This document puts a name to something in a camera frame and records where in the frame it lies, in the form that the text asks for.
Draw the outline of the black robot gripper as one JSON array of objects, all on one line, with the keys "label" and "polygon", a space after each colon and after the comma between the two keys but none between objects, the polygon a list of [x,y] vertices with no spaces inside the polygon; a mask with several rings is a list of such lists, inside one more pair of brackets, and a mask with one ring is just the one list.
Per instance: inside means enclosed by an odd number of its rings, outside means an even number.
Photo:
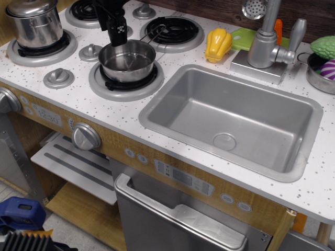
[{"label": "black robot gripper", "polygon": [[108,30],[110,44],[117,47],[127,43],[125,1],[92,1],[102,31]]}]

